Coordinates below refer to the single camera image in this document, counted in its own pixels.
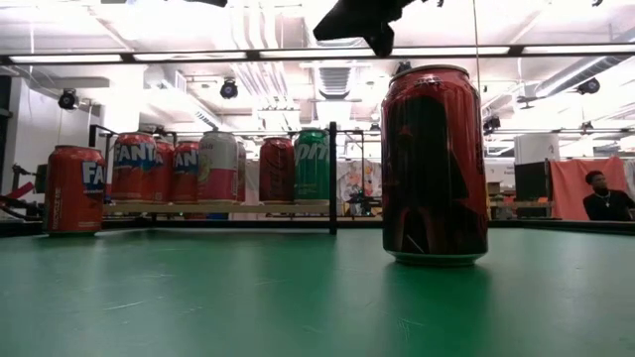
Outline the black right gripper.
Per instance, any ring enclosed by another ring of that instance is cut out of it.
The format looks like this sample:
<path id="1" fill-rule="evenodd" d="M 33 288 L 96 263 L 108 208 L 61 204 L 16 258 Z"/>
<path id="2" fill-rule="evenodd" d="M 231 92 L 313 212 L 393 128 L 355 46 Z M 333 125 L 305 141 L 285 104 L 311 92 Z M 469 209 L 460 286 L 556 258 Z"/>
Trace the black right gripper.
<path id="1" fill-rule="evenodd" d="M 363 37 L 378 58 L 392 54 L 395 33 L 390 24 L 414 0 L 337 0 L 313 29 L 319 41 Z"/>

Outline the green Sprite can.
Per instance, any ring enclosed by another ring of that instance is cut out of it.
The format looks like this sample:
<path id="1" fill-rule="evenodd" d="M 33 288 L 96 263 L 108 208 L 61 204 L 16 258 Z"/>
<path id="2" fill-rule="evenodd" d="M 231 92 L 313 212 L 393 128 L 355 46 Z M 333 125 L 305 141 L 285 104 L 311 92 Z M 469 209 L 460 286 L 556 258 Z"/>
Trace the green Sprite can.
<path id="1" fill-rule="evenodd" d="M 328 204 L 329 133 L 323 129 L 302 130 L 294 142 L 295 202 Z"/>

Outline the white pink soda can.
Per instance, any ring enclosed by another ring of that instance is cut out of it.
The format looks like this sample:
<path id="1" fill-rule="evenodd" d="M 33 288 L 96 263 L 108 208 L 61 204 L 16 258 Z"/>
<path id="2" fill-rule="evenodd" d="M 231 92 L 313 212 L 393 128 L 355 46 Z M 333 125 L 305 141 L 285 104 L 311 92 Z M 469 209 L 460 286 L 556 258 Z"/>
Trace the white pink soda can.
<path id="1" fill-rule="evenodd" d="M 235 136 L 205 132 L 198 143 L 197 200 L 231 203 L 237 198 L 238 145 Z"/>

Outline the red Star Wars Coca-Cola can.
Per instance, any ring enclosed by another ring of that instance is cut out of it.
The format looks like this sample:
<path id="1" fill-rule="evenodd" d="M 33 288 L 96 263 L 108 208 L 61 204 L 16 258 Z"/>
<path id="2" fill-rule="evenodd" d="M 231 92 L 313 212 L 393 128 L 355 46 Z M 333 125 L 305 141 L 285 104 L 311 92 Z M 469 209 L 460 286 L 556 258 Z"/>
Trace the red Star Wars Coca-Cola can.
<path id="1" fill-rule="evenodd" d="M 488 251 L 479 95 L 468 72 L 428 64 L 382 102 L 383 248 L 404 264 L 471 266 Z"/>

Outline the ceiling air vent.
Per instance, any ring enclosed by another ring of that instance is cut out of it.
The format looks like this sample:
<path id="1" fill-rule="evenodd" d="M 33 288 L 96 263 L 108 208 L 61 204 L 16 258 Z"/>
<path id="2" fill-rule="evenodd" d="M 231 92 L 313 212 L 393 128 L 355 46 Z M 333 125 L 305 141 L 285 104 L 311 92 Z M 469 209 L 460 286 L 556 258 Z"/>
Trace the ceiling air vent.
<path id="1" fill-rule="evenodd" d="M 327 100 L 345 99 L 350 93 L 351 67 L 319 67 L 317 91 Z"/>

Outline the overhead rig crossbar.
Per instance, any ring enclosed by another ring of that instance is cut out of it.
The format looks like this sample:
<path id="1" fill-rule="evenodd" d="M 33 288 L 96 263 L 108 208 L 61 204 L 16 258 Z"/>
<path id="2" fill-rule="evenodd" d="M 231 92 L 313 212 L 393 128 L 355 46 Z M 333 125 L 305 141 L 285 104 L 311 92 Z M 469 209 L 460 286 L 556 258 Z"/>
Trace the overhead rig crossbar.
<path id="1" fill-rule="evenodd" d="M 389 60 L 498 59 L 532 57 L 635 56 L 635 43 L 550 44 L 457 47 L 399 47 Z M 302 60 L 375 60 L 367 48 L 305 48 L 200 52 L 125 52 L 83 54 L 0 55 L 0 65 L 92 65 L 148 63 L 206 63 Z"/>

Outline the black monitor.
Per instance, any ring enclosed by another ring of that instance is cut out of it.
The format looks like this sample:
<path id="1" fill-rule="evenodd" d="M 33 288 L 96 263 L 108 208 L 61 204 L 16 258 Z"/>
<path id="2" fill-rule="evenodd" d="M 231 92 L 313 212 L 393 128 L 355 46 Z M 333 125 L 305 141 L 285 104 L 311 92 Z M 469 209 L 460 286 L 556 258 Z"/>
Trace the black monitor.
<path id="1" fill-rule="evenodd" d="M 514 166 L 516 197 L 522 201 L 551 198 L 551 174 L 547 162 Z"/>

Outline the wooden background desk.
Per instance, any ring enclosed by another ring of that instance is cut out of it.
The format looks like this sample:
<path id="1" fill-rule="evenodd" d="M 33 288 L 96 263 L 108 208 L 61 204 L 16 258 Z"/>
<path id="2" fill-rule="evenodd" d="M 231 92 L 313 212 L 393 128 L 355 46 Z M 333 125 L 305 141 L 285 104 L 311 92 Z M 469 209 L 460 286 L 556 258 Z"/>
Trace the wooden background desk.
<path id="1" fill-rule="evenodd" d="M 553 203 L 545 197 L 533 200 L 497 199 L 489 202 L 489 218 L 493 220 L 552 219 Z"/>

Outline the orange cloth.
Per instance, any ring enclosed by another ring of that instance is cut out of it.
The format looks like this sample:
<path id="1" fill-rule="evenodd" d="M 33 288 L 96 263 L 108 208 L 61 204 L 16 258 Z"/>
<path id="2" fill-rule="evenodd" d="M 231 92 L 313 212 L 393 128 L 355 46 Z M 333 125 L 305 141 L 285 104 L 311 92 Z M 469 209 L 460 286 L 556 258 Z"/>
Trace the orange cloth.
<path id="1" fill-rule="evenodd" d="M 624 161 L 617 157 L 600 160 L 549 161 L 552 179 L 552 215 L 562 220 L 588 221 L 583 199 L 592 194 L 585 176 L 591 171 L 604 173 L 608 186 L 629 192 Z"/>

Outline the green table mat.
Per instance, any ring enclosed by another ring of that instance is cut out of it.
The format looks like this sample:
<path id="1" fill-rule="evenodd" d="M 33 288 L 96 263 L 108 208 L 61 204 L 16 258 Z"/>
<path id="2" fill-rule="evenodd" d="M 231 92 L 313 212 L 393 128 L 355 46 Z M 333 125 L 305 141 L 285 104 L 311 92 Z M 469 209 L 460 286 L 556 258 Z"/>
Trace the green table mat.
<path id="1" fill-rule="evenodd" d="M 635 237 L 493 229 L 472 267 L 377 230 L 0 239 L 0 357 L 635 357 Z"/>

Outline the black shelf end post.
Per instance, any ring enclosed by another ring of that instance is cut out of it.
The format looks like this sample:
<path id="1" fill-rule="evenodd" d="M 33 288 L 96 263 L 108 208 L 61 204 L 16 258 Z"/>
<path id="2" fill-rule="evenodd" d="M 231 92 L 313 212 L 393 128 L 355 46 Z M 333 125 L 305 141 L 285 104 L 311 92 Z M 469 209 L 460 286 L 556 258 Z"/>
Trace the black shelf end post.
<path id="1" fill-rule="evenodd" d="M 328 231 L 330 235 L 337 233 L 337 210 L 336 210 L 336 137 L 337 137 L 337 124 L 330 122 L 328 126 L 328 160 L 329 160 L 329 174 L 328 174 Z"/>

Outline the black frame rod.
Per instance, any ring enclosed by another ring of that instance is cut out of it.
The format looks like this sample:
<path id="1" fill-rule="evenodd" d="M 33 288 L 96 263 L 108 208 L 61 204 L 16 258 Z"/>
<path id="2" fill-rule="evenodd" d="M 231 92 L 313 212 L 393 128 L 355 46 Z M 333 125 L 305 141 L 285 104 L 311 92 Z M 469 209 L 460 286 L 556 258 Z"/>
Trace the black frame rod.
<path id="1" fill-rule="evenodd" d="M 175 131 L 167 131 L 164 127 L 147 127 L 138 131 L 143 134 L 149 134 L 154 138 L 167 140 L 172 144 L 176 144 L 179 139 L 179 135 Z M 113 145 L 116 138 L 120 136 L 119 132 L 115 132 L 105 126 L 98 124 L 90 124 L 88 126 L 88 146 L 90 148 L 96 148 L 98 143 L 102 141 L 103 147 L 108 151 Z"/>

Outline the black aluminium table frame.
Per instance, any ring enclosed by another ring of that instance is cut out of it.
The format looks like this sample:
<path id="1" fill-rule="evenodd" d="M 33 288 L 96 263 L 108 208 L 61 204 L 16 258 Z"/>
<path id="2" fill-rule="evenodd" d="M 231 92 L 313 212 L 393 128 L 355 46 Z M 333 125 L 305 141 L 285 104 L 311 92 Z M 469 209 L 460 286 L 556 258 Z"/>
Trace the black aluminium table frame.
<path id="1" fill-rule="evenodd" d="M 152 220 L 146 218 L 105 220 L 103 231 L 128 229 L 322 229 L 333 233 L 343 229 L 381 229 L 386 224 L 378 220 Z M 488 229 L 520 228 L 538 230 L 561 230 L 570 232 L 622 234 L 635 236 L 635 222 L 607 221 L 566 221 L 566 220 L 493 220 Z M 43 224 L 39 221 L 20 222 L 0 221 L 0 238 L 31 236 L 44 234 Z"/>

